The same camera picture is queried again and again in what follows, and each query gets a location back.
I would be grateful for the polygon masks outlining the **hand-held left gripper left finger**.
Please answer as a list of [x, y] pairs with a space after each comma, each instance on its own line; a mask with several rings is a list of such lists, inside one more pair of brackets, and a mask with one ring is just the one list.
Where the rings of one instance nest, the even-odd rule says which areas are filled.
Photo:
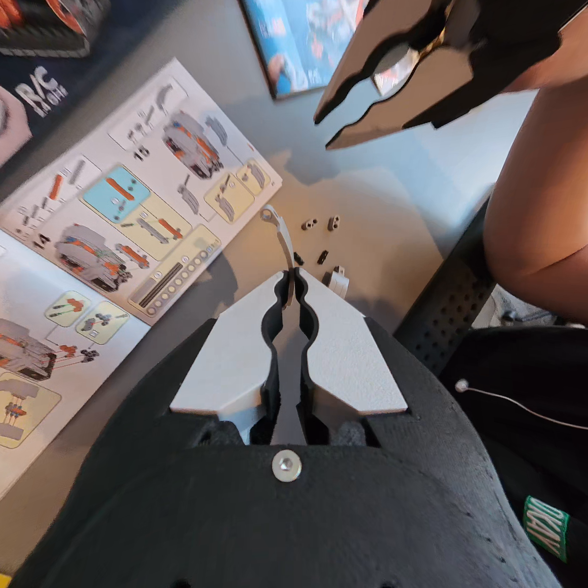
[[222, 312], [171, 401], [173, 413], [231, 422], [244, 444], [267, 444], [280, 407], [273, 340], [282, 330], [288, 273], [281, 271]]

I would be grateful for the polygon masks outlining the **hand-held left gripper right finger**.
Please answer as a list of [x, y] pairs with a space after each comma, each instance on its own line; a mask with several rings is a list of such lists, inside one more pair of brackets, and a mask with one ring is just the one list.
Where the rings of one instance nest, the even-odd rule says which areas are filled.
[[303, 268], [293, 274], [307, 338], [300, 363], [300, 423], [309, 445], [328, 445], [346, 423], [403, 414], [408, 403], [367, 318]]

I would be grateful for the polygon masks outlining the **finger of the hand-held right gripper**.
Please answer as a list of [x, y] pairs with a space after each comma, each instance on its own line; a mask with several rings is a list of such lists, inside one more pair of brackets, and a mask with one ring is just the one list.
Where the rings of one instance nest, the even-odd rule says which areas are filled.
[[381, 60], [402, 45], [421, 50], [445, 27], [445, 1], [369, 1], [327, 85], [313, 121], [319, 125]]
[[419, 61], [398, 92], [375, 102], [360, 119], [344, 126], [326, 149], [349, 148], [409, 128], [413, 119], [472, 79], [466, 52], [449, 46], [437, 48]]

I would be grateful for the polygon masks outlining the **grey curved fender piece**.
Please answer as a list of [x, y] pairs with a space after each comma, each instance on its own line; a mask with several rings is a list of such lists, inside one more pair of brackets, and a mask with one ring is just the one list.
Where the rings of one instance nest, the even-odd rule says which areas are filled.
[[346, 277], [345, 269], [341, 265], [335, 266], [330, 272], [326, 272], [322, 283], [337, 296], [342, 299], [346, 298], [349, 289], [349, 278]]
[[270, 204], [265, 205], [260, 211], [260, 218], [264, 222], [268, 222], [275, 226], [277, 238], [282, 246], [283, 253], [288, 265], [288, 297], [283, 303], [283, 310], [292, 304], [295, 295], [295, 260], [293, 257], [293, 246], [290, 239], [290, 234], [284, 221], [276, 210]]

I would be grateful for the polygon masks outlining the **person's right forearm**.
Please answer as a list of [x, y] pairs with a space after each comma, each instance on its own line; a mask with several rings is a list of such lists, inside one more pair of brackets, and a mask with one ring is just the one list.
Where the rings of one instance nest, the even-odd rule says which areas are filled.
[[484, 255], [517, 298], [587, 324], [587, 8], [505, 90], [538, 90], [490, 196]]

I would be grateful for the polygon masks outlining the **grey desk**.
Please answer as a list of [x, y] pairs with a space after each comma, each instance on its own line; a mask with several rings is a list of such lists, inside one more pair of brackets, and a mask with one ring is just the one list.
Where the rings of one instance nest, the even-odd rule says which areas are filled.
[[[274, 102], [237, 1], [183, 1], [1, 181], [7, 197], [84, 138], [173, 57], [283, 179], [271, 204], [305, 266], [342, 264], [348, 296], [394, 332], [483, 201], [533, 93], [497, 97], [441, 129], [355, 148], [325, 143], [376, 100], [357, 86], [320, 126], [320, 92]], [[331, 216], [341, 224], [327, 230]], [[303, 231], [301, 224], [317, 218]], [[205, 320], [282, 268], [275, 230], [255, 217], [80, 409], [1, 501], [1, 572], [12, 576], [63, 505], [90, 447], [132, 388]]]

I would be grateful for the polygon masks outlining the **blue robot kit booklet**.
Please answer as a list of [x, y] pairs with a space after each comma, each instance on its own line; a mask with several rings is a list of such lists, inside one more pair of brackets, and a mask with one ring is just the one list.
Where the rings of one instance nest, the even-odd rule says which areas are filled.
[[368, 1], [240, 1], [273, 99], [325, 88]]

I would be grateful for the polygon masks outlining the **black perforated panel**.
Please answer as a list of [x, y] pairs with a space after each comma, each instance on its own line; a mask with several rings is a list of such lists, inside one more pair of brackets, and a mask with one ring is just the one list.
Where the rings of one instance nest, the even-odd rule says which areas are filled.
[[489, 198], [393, 334], [435, 376], [443, 372], [496, 285], [483, 246], [488, 202]]

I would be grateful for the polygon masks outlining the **open instruction manual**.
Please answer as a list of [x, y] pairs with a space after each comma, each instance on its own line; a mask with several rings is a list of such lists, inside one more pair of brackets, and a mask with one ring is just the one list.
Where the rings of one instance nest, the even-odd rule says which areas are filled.
[[1, 498], [283, 180], [173, 59], [1, 205]]

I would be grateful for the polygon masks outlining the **person's black clothing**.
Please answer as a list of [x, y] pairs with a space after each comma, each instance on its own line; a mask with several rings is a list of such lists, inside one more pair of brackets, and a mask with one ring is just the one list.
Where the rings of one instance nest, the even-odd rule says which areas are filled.
[[440, 380], [560, 584], [587, 587], [587, 330], [472, 330]]

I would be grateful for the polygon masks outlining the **blue robot kit box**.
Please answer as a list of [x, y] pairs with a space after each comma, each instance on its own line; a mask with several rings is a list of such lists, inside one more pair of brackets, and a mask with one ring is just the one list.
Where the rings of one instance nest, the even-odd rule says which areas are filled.
[[1, 1], [1, 180], [166, 11], [158, 1]]

